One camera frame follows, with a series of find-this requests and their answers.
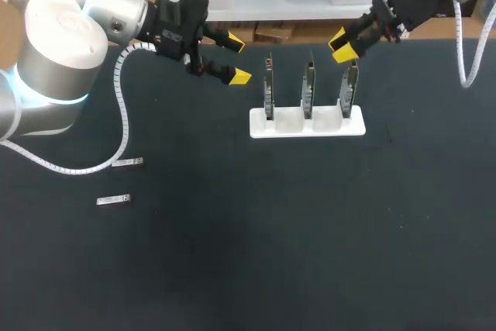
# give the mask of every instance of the dark gray table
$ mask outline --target dark gray table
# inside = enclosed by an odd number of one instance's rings
[[[1,330],[496,326],[496,44],[469,91],[453,41],[378,46],[360,63],[365,137],[252,140],[270,51],[277,104],[298,105],[309,46],[206,50],[248,88],[130,57],[126,156],[146,169],[71,178],[0,149]],[[332,104],[343,67],[313,52]],[[113,154],[117,53],[68,133],[17,142],[67,167]]]

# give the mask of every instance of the black mat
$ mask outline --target black mat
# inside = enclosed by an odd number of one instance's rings
[[[144,170],[64,177],[0,149],[2,331],[496,326],[496,43],[469,91],[454,42],[378,46],[360,63],[364,138],[252,140],[271,50],[277,104],[298,105],[308,46],[207,50],[249,88],[130,57],[126,156]],[[329,105],[343,67],[313,52]],[[70,132],[17,142],[67,167],[112,155],[117,53]]]

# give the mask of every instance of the white holder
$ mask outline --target white holder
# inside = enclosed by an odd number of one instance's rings
[[[254,139],[292,137],[363,136],[366,132],[362,110],[354,106],[349,119],[343,118],[339,100],[336,106],[315,106],[306,120],[303,108],[275,108],[274,120],[267,120],[265,109],[251,109],[250,135]]]

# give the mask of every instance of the white cable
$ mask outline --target white cable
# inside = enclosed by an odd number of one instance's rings
[[[93,174],[95,172],[99,172],[111,166],[112,163],[114,163],[122,156],[129,141],[129,121],[127,117],[126,104],[124,102],[124,98],[122,96],[122,90],[121,90],[121,70],[122,70],[122,65],[124,64],[126,58],[135,50],[149,50],[152,52],[156,51],[155,46],[153,44],[136,43],[127,47],[117,59],[117,63],[115,64],[115,70],[114,70],[114,89],[122,117],[122,141],[121,141],[121,145],[117,149],[117,152],[114,154],[112,158],[110,158],[106,162],[96,167],[86,168],[84,170],[71,170],[68,168],[56,166],[55,164],[51,164],[50,162],[47,162],[46,160],[43,160],[40,157],[37,157],[33,153],[30,153],[28,150],[20,147],[19,145],[11,143],[10,141],[2,141],[0,142],[0,145],[4,147],[8,147],[9,149],[12,149],[17,153],[21,154],[22,156],[28,158],[29,160],[32,160],[33,162],[39,164],[40,166],[45,167],[51,171],[58,172],[59,174],[69,174],[69,175]]]
[[[484,48],[486,47],[487,39],[491,33],[494,21],[496,20],[496,3],[493,5],[492,10],[487,16],[486,23],[482,28],[482,33],[480,33],[479,43],[475,51],[474,63],[470,69],[468,78],[465,75],[465,63],[463,61],[463,27],[462,27],[462,11],[460,9],[460,3],[453,1],[453,6],[455,8],[456,16],[456,51],[458,54],[458,72],[460,74],[460,82],[462,87],[469,88],[475,81],[477,73],[479,71],[479,66],[481,65],[482,55],[484,54]]]

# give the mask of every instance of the white stand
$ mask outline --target white stand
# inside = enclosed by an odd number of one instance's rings
[[[302,107],[275,108],[274,120],[267,120],[265,109],[251,109],[250,135],[254,139],[283,137],[363,136],[362,110],[354,106],[350,119],[344,119],[339,100],[337,106],[316,106],[313,119],[305,120]]]

